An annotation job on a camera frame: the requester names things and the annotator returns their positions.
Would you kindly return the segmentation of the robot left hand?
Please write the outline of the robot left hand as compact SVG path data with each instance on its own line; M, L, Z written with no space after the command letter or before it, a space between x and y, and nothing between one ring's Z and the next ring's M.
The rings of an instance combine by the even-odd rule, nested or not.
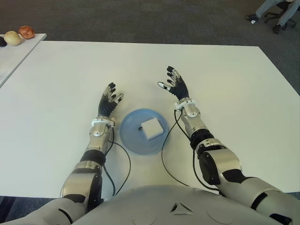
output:
M120 101L123 99L124 94L114 94L116 91L116 84L110 83L104 90L102 97L100 99L99 105L98 105L98 113L97 116L103 116L103 117L110 117L111 113L114 111L116 106L120 103Z

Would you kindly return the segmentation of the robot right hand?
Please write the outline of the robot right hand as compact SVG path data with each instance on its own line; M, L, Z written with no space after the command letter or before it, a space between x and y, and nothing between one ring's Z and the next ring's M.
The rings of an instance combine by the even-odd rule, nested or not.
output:
M188 88L179 72L171 66L168 66L166 70L169 79L167 83L158 82L158 86L173 94L179 101L189 98Z

